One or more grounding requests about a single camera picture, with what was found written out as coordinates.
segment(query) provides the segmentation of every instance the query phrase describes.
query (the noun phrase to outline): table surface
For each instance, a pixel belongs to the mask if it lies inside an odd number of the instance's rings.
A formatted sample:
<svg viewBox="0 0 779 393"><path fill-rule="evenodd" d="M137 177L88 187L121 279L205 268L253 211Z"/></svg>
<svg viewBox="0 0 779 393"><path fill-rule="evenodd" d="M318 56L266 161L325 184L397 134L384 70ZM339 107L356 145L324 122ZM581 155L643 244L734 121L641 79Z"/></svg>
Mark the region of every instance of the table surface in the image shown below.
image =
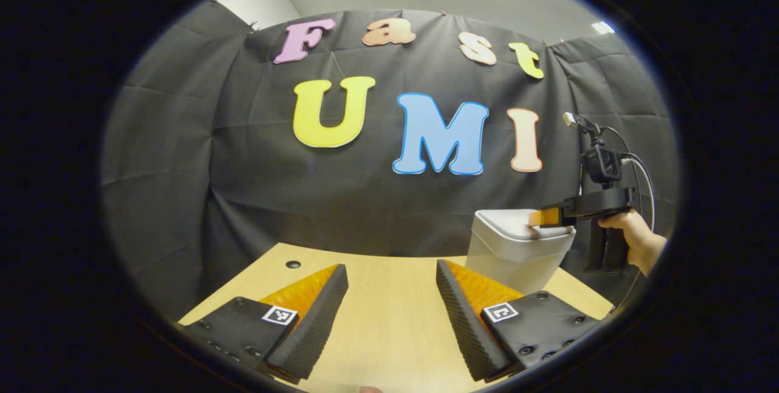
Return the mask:
<svg viewBox="0 0 779 393"><path fill-rule="evenodd" d="M470 378L436 286L439 259L464 265L466 257L381 257L279 243L179 323L200 320L236 296L258 301L315 271L343 263L349 289L322 356L309 379L296 388L316 393L357 393L362 385L383 393L479 390L485 383ZM289 260L301 266L287 268ZM543 289L598 320L612 309L611 302L562 268Z"/></svg>

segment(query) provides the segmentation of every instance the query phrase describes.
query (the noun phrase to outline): blue letter m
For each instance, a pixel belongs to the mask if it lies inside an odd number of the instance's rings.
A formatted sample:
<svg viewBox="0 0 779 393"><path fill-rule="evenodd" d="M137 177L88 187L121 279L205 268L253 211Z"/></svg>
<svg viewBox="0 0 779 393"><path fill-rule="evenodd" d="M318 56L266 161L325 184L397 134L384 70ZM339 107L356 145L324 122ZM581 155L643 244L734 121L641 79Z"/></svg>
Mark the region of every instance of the blue letter m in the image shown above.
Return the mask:
<svg viewBox="0 0 779 393"><path fill-rule="evenodd" d="M443 169L454 147L457 155L450 163L454 174L476 175L484 171L481 163L481 131L489 110L476 102L464 102L448 126L443 122L436 102L426 94L401 94L397 102L406 111L403 152L393 163L398 174L420 174L426 163L421 159L422 144L436 172Z"/></svg>

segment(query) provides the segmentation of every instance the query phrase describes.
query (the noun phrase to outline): white trash can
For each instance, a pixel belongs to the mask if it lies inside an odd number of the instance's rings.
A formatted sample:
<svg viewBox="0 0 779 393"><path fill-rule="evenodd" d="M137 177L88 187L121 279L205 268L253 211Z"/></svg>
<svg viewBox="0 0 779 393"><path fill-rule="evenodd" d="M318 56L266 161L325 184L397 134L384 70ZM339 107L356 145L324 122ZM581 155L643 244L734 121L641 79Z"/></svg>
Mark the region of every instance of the white trash can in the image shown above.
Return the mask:
<svg viewBox="0 0 779 393"><path fill-rule="evenodd" d="M534 211L477 210L465 267L523 294L543 290L571 248L576 229L529 227Z"/></svg>

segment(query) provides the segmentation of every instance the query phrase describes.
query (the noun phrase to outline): white wall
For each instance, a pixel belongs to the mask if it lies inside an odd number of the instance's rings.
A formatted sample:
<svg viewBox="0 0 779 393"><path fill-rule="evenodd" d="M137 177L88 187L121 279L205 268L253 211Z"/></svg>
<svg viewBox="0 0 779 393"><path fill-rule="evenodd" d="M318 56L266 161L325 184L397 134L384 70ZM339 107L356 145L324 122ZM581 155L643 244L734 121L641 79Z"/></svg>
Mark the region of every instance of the white wall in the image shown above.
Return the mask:
<svg viewBox="0 0 779 393"><path fill-rule="evenodd" d="M219 3L237 14L246 24L256 21L256 30L300 18L300 13L290 0L219 0Z"/></svg>

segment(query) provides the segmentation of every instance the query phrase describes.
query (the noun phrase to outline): hand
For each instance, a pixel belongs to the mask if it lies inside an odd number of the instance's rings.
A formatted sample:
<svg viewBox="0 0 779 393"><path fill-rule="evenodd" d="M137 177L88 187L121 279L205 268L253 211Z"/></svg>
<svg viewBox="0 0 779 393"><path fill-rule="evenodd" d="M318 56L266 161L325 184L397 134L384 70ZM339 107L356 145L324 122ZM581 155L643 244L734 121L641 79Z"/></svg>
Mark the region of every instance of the hand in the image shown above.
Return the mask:
<svg viewBox="0 0 779 393"><path fill-rule="evenodd" d="M623 230L625 241L628 243L628 263L637 266L644 276L648 276L652 271L654 263L657 262L668 241L652 233L635 209L604 218L598 221L598 226Z"/></svg>

